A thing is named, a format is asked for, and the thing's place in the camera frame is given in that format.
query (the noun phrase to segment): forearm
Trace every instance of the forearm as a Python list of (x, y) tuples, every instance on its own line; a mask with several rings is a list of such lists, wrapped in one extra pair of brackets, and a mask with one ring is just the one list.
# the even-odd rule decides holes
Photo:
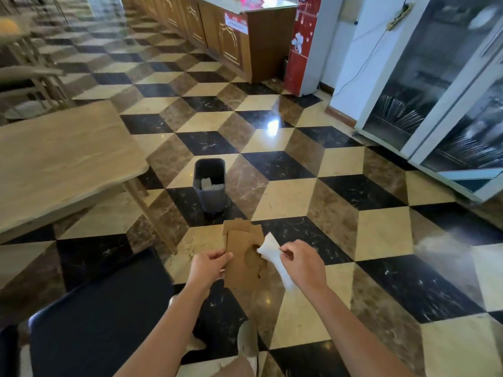
[(305, 292), (352, 377), (413, 377), (330, 288)]
[(174, 377), (204, 299), (198, 289), (185, 286), (114, 377)]

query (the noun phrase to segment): person's left hand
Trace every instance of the person's left hand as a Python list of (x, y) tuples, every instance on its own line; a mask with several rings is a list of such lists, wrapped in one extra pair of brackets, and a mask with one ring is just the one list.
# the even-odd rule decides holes
[(223, 278), (223, 268), (233, 257), (234, 254), (225, 253), (223, 249), (197, 254), (192, 259), (189, 279), (185, 286), (198, 290), (207, 298), (211, 285)]

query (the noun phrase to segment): wooden counter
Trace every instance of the wooden counter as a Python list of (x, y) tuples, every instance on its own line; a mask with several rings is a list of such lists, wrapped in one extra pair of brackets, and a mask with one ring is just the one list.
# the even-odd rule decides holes
[[(123, 0), (123, 3), (143, 9), (251, 83), (280, 75), (290, 49), (297, 10), (296, 4), (285, 0)], [(239, 20), (239, 24), (234, 24), (232, 18)]]

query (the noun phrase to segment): printed sign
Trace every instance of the printed sign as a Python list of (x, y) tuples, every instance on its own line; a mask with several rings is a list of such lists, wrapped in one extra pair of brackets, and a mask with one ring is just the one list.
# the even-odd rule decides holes
[(225, 12), (225, 24), (234, 30), (240, 31), (241, 33), (248, 34), (248, 22), (246, 17)]

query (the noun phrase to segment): brown cardboard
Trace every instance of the brown cardboard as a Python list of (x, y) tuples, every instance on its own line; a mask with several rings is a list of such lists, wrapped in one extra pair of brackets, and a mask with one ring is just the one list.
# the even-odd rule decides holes
[(267, 283), (267, 261), (256, 249), (264, 243), (261, 225), (249, 220), (223, 222), (225, 251), (234, 258), (225, 267), (224, 286), (230, 289), (259, 290)]

